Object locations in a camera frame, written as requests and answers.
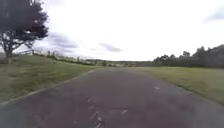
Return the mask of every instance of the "grey cloud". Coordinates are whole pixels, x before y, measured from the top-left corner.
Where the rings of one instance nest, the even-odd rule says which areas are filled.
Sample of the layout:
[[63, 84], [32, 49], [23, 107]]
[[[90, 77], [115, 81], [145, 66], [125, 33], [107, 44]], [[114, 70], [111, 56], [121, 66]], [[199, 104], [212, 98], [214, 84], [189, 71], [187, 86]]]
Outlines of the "grey cloud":
[[58, 34], [58, 33], [50, 33], [47, 40], [51, 43], [51, 45], [63, 47], [63, 48], [77, 48], [78, 46], [67, 37]]
[[224, 6], [220, 7], [215, 13], [213, 13], [211, 16], [209, 16], [205, 23], [211, 22], [214, 20], [224, 20]]
[[106, 50], [110, 52], [121, 52], [122, 50], [120, 48], [114, 47], [107, 43], [100, 43], [100, 46], [104, 47]]

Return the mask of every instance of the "cloudy sky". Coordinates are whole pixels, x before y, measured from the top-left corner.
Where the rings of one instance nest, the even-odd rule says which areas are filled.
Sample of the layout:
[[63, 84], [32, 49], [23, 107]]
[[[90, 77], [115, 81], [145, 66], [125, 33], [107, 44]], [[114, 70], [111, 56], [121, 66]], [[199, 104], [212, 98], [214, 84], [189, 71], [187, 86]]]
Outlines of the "cloudy sky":
[[224, 43], [224, 0], [45, 0], [50, 35], [36, 49], [152, 60]]

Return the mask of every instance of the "grass verge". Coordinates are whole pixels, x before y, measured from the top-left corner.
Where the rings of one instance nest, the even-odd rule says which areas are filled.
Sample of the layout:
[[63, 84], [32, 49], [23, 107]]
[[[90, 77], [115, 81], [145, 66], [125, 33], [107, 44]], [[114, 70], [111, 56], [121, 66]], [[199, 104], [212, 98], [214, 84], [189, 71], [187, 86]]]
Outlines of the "grass verge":
[[46, 57], [25, 56], [12, 64], [0, 64], [0, 102], [49, 87], [94, 69]]
[[183, 67], [137, 68], [185, 89], [224, 103], [224, 70]]

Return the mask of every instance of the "tree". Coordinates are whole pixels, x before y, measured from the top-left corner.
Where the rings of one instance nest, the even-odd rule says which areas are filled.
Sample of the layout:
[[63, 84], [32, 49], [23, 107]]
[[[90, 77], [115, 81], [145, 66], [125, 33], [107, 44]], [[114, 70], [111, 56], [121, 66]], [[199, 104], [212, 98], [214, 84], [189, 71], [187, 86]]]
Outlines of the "tree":
[[191, 54], [189, 52], [187, 52], [187, 51], [183, 52], [183, 57], [190, 57], [190, 56], [191, 56]]
[[35, 40], [47, 36], [48, 28], [44, 23], [48, 17], [38, 1], [30, 3], [30, 0], [21, 0], [18, 3], [18, 0], [0, 0], [0, 2], [3, 7], [1, 9], [3, 16], [0, 17], [0, 28], [2, 28], [0, 45], [5, 52], [7, 62], [10, 63], [15, 49], [21, 45], [32, 48]]

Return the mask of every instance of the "paved path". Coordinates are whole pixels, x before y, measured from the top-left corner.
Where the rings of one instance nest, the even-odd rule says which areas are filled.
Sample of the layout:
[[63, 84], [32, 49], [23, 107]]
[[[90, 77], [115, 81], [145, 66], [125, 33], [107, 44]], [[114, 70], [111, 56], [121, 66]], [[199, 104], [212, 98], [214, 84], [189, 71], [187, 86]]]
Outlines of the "paved path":
[[0, 128], [224, 128], [224, 108], [149, 75], [101, 69], [1, 106]]

